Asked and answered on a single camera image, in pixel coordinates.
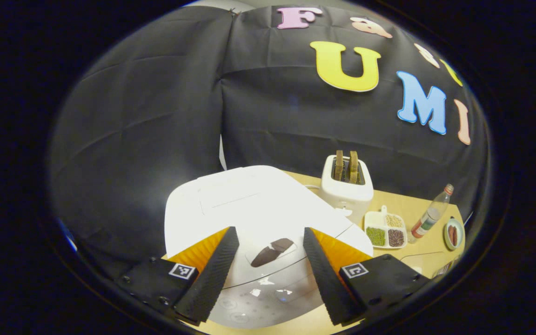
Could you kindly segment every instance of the yellow letter u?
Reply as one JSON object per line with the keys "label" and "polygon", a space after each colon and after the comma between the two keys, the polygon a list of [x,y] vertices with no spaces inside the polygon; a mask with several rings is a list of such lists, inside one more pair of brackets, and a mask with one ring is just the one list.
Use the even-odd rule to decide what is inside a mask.
{"label": "yellow letter u", "polygon": [[330,85],[355,92],[365,92],[378,85],[378,58],[380,54],[365,47],[354,47],[363,61],[363,76],[351,77],[342,71],[341,52],[346,49],[342,44],[315,41],[309,44],[315,49],[317,74]]}

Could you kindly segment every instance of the wooden table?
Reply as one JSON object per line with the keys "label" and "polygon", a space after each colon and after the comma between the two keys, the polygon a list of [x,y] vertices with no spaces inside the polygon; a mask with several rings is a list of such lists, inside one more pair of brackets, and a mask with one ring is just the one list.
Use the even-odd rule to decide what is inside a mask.
{"label": "wooden table", "polygon": [[[320,185],[320,178],[312,176],[306,176],[304,174],[296,174],[294,172],[287,172],[290,176],[295,178],[303,185]],[[429,206],[431,200],[419,199],[414,197],[408,197],[406,195],[399,195],[394,193],[374,191],[374,198],[370,203],[368,211],[378,211],[382,205],[386,205],[390,214],[397,214],[402,217],[404,223],[410,229],[417,223],[421,215],[425,212]],[[457,256],[459,256],[464,250],[464,239],[461,245],[454,251],[450,251],[444,242],[442,235],[442,229],[449,218],[453,216],[461,224],[463,224],[462,217],[456,205],[449,205],[448,209],[435,224],[430,231],[415,244],[408,243],[401,249],[378,249],[374,248],[374,257],[384,254],[390,254],[405,264],[420,272],[422,275],[428,278],[432,277],[432,274],[444,267]],[[348,329],[356,326],[359,322],[351,324],[349,326],[332,326],[330,317],[326,311],[325,305],[321,305],[318,308],[306,313],[298,318],[289,320],[270,327],[256,328],[256,329],[239,329],[225,327],[211,320],[208,322],[200,323],[199,327],[187,324],[194,329],[202,331],[203,333],[212,335],[280,335],[280,334],[315,334],[315,335],[329,335],[338,333],[343,329]]]}

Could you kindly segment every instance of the white divided tray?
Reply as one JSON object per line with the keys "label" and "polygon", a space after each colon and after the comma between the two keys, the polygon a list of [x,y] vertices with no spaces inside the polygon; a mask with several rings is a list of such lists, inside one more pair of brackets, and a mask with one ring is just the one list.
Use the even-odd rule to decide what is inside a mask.
{"label": "white divided tray", "polygon": [[[400,219],[400,223],[402,224],[402,227],[390,227],[386,221],[387,215]],[[398,248],[403,248],[404,246],[407,245],[407,241],[408,241],[407,228],[404,225],[404,220],[402,220],[402,218],[396,214],[389,214],[388,209],[385,205],[382,206],[381,212],[366,212],[363,218],[363,231],[365,231],[365,233],[367,233],[367,228],[376,228],[376,229],[381,229],[384,231],[384,240],[385,240],[384,245],[378,246],[372,241],[374,248],[398,249]],[[398,230],[402,232],[403,239],[402,239],[402,244],[400,246],[397,246],[397,247],[390,246],[388,234],[389,234],[389,231],[391,230]]]}

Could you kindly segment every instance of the foam letter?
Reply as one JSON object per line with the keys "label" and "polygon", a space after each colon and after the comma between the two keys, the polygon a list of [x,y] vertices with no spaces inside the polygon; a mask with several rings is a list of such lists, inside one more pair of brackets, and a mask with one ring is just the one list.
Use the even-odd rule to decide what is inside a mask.
{"label": "foam letter", "polygon": [[434,56],[429,51],[427,51],[427,49],[425,49],[424,47],[422,47],[421,45],[417,43],[414,43],[413,45],[415,45],[415,47],[419,49],[419,53],[421,54],[421,56],[423,56],[423,58],[426,61],[430,62],[433,66],[440,68],[440,64],[438,64],[436,59],[434,59]]}
{"label": "foam letter", "polygon": [[277,26],[279,29],[307,28],[309,26],[307,22],[315,21],[314,13],[322,13],[319,8],[306,7],[279,8],[276,11],[282,13],[282,23]]}
{"label": "foam letter", "polygon": [[446,134],[445,93],[432,86],[429,94],[425,97],[425,92],[415,76],[404,71],[398,71],[396,75],[402,79],[402,84],[404,85],[404,104],[402,109],[398,111],[398,117],[403,121],[414,123],[417,121],[417,115],[415,114],[415,105],[417,105],[421,125],[425,125],[429,117],[431,117],[429,128],[438,134]]}
{"label": "foam letter", "polygon": [[355,92],[365,92],[378,85],[378,58],[380,54],[365,47],[354,47],[363,61],[363,75],[360,77],[347,76],[342,71],[341,52],[346,49],[342,44],[316,41],[309,44],[315,49],[317,74],[326,83],[340,89]]}
{"label": "foam letter", "polygon": [[391,34],[387,33],[382,26],[373,21],[361,19],[360,17],[351,17],[351,21],[353,21],[351,25],[357,30],[370,34],[378,34],[379,36],[383,36],[385,38],[392,38]]}
{"label": "foam letter", "polygon": [[470,136],[469,136],[469,119],[466,117],[469,112],[466,109],[466,106],[455,99],[456,107],[458,108],[458,115],[460,116],[460,131],[458,132],[458,139],[460,142],[463,142],[467,146],[470,145]]}
{"label": "foam letter", "polygon": [[450,73],[450,76],[452,76],[452,79],[454,79],[455,82],[458,85],[460,85],[460,87],[462,87],[462,82],[458,79],[458,76],[456,76],[456,72],[454,72],[454,70],[452,70],[452,68],[448,65],[448,63],[444,62],[444,60],[440,60],[440,62],[442,62],[442,63],[444,63],[444,65],[446,65],[446,69]]}

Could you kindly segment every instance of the small plate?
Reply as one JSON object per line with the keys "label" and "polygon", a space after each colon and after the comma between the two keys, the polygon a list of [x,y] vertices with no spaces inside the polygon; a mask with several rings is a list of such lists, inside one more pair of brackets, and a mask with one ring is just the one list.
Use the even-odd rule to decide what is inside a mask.
{"label": "small plate", "polygon": [[[397,219],[400,219],[400,224],[402,224],[401,227],[390,227],[386,223],[386,216],[389,215],[391,217],[395,217]],[[381,212],[366,212],[365,216],[363,217],[363,231],[367,233],[367,228],[375,228],[375,229],[381,229],[384,231],[384,245],[383,246],[377,246],[372,241],[372,245],[374,248],[381,248],[381,249],[398,249],[403,248],[407,245],[408,237],[407,237],[407,229],[404,225],[404,220],[396,214],[389,214],[388,208],[384,205],[382,206]],[[398,230],[402,232],[402,244],[398,247],[392,247],[389,243],[389,232],[391,230]]]}
{"label": "small plate", "polygon": [[[450,242],[450,227],[456,227],[456,245],[453,245],[452,242]],[[462,240],[464,240],[464,227],[462,227],[460,222],[457,221],[455,218],[451,218],[444,226],[444,241],[446,242],[446,246],[450,250],[456,250],[456,248],[460,246],[460,243],[462,243]]]}

